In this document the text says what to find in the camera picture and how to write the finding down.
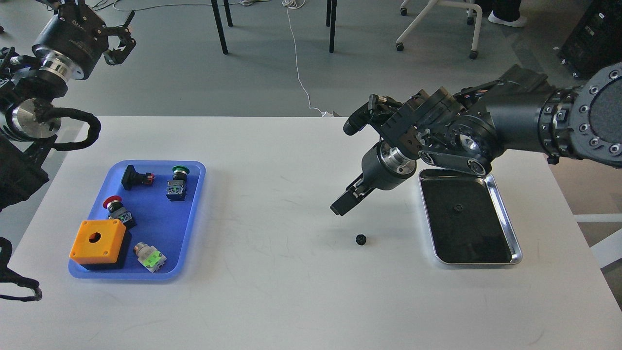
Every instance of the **shoe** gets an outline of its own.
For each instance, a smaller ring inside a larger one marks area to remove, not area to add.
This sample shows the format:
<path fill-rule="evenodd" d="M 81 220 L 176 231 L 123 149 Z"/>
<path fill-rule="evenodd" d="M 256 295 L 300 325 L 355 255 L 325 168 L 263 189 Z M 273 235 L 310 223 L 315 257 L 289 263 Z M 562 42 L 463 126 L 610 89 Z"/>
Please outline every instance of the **shoe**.
<path fill-rule="evenodd" d="M 488 20 L 495 24 L 502 24 L 504 26 L 517 27 L 517 28 L 524 27 L 527 24 L 527 17 L 525 16 L 519 17 L 519 19 L 517 19 L 516 21 L 508 22 L 500 18 L 497 18 L 494 15 L 494 11 L 490 13 L 490 16 L 488 16 Z"/>

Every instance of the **floor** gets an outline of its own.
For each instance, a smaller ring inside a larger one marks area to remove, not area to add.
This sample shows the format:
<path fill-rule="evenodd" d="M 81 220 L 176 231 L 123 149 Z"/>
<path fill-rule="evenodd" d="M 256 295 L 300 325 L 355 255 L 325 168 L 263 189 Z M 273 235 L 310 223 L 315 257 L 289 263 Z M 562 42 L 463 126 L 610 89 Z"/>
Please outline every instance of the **floor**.
<path fill-rule="evenodd" d="M 118 7 L 186 2 L 122 0 Z M 86 3 L 95 5 L 97 1 Z M 100 62 L 87 81 L 71 81 L 67 96 L 55 100 L 55 105 L 86 110 L 102 118 L 321 116 L 321 111 L 349 115 L 370 93 L 405 101 L 420 89 L 432 93 L 444 86 L 456 92 L 494 80 L 512 64 L 546 72 L 549 82 L 559 87 L 584 82 L 572 78 L 556 53 L 589 0 L 523 0 L 521 12 L 529 23 L 522 29 L 485 19 L 476 60 L 468 58 L 473 27 L 466 25 L 464 10 L 449 7 L 433 9 L 404 41 L 404 51 L 397 52 L 395 39 L 425 1 L 412 1 L 406 17 L 399 14 L 400 3 L 340 0 L 333 54 L 328 53 L 323 0 L 307 0 L 297 10 L 286 10 L 278 0 L 232 5 L 234 27 L 225 26 L 229 55 L 221 53 L 212 11 L 207 6 L 139 11 L 131 24 L 137 46 L 127 61 L 114 67 Z M 0 10 L 0 24 L 6 30 L 0 35 L 0 44 L 29 54 L 50 13 L 35 1 L 21 0 L 0 0 Z M 98 14 L 109 26 L 123 23 L 127 16 L 112 7 Z M 62 138 L 71 140 L 78 128 L 78 124 L 66 123 Z M 53 176 L 63 157 L 62 153 L 51 154 L 44 169 Z M 551 166 L 551 170 L 575 214 L 622 211 L 622 172 L 591 161 L 568 159 Z M 43 188 L 29 201 L 0 214 L 2 234 L 14 244 L 45 191 Z M 581 225 L 590 246 L 621 227 L 619 223 Z M 622 308 L 622 261 L 603 269 L 603 273 Z"/>

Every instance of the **black speaker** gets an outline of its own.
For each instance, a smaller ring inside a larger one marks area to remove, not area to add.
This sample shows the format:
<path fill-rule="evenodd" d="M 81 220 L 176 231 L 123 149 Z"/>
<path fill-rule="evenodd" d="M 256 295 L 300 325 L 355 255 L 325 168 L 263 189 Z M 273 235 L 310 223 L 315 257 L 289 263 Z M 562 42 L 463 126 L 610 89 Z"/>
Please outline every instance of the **black speaker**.
<path fill-rule="evenodd" d="M 559 53 L 575 78 L 622 60 L 622 0 L 594 0 Z"/>

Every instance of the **switch terminal block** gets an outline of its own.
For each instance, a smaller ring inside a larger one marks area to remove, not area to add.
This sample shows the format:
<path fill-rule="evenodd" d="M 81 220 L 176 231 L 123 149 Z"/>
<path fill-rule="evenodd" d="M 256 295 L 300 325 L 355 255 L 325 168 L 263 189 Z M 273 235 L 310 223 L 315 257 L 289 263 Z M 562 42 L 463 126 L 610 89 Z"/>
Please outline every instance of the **switch terminal block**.
<path fill-rule="evenodd" d="M 182 165 L 173 167 L 173 180 L 167 181 L 166 197 L 171 202 L 184 201 L 186 199 L 186 180 L 190 170 Z"/>
<path fill-rule="evenodd" d="M 132 216 L 132 213 L 129 212 L 121 202 L 121 197 L 119 196 L 110 196 L 106 198 L 103 203 L 103 207 L 108 209 L 110 215 L 109 219 L 118 219 L 120 220 L 126 228 L 131 229 L 136 226 L 136 220 Z"/>
<path fill-rule="evenodd" d="M 160 253 L 153 245 L 143 242 L 134 246 L 134 253 L 138 257 L 138 262 L 152 273 L 158 271 L 166 262 L 164 254 Z"/>

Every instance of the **black robotic arm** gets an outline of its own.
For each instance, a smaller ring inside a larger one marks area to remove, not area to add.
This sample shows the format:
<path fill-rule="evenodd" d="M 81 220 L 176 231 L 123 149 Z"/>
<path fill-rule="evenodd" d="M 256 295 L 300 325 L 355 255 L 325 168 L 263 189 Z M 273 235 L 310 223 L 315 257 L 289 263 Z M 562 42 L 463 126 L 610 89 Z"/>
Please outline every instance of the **black robotic arm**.
<path fill-rule="evenodd" d="M 128 29 L 134 12 L 123 25 L 108 27 L 84 0 L 38 2 L 54 15 L 32 46 L 34 56 L 7 47 L 0 52 L 0 210 L 25 201 L 49 180 L 41 165 L 52 148 L 82 149 L 97 140 L 95 116 L 56 108 L 52 100 L 66 94 L 70 79 L 87 79 L 102 55 L 109 65 L 121 64 L 136 45 Z M 119 38 L 115 49 L 108 47 L 110 36 Z M 88 123 L 86 139 L 55 143 L 62 118 Z M 9 140 L 32 144 L 22 153 Z"/>
<path fill-rule="evenodd" d="M 417 159 L 476 176 L 506 149 L 591 159 L 622 168 L 622 62 L 601 69 L 584 86 L 555 88 L 547 76 L 511 67 L 499 79 L 463 89 L 421 90 L 399 103 L 371 95 L 346 121 L 353 135 L 371 125 L 381 136 L 358 176 L 331 206 L 344 215 L 374 189 L 389 190 L 411 177 Z"/>

